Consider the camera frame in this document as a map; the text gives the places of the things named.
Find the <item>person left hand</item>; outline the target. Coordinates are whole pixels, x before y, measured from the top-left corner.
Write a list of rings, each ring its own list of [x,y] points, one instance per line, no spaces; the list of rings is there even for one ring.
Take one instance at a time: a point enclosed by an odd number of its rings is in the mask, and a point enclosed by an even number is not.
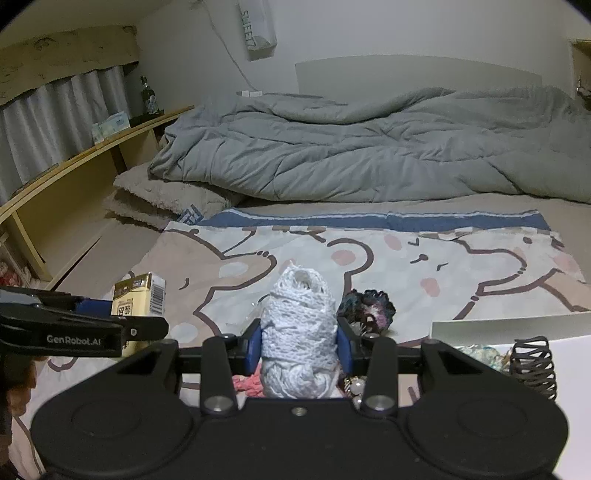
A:
[[[36,386],[36,357],[17,356],[17,364],[1,367],[1,478],[20,479],[10,463],[12,420],[26,413],[32,389]]]

